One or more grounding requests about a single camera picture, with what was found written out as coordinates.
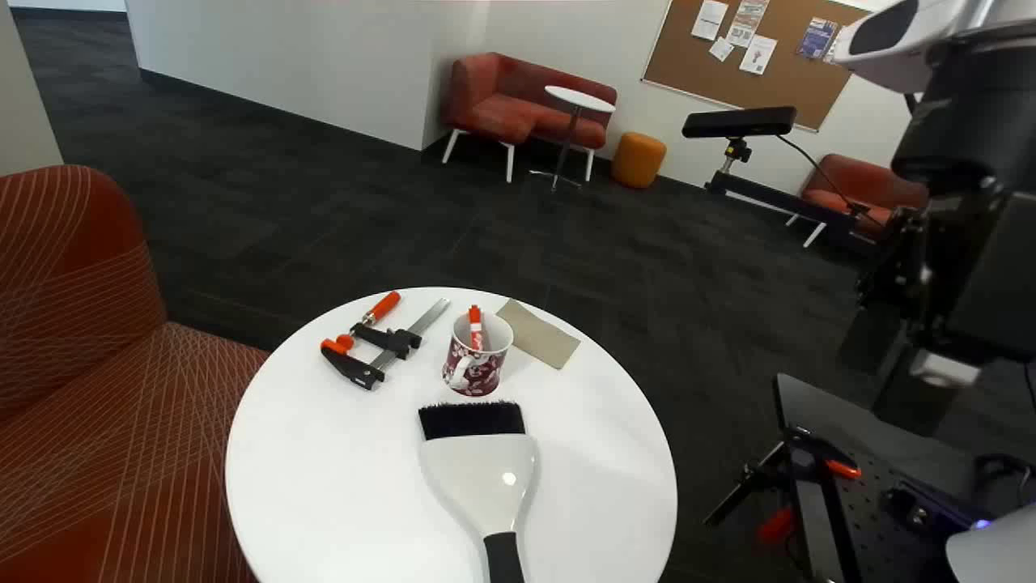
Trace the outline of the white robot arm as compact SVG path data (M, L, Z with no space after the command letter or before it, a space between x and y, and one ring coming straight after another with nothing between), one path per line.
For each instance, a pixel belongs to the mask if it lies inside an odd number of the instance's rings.
M1036 0L895 0L831 62L910 101L892 169L928 204L881 231L843 356L928 432L987 362L1036 356Z

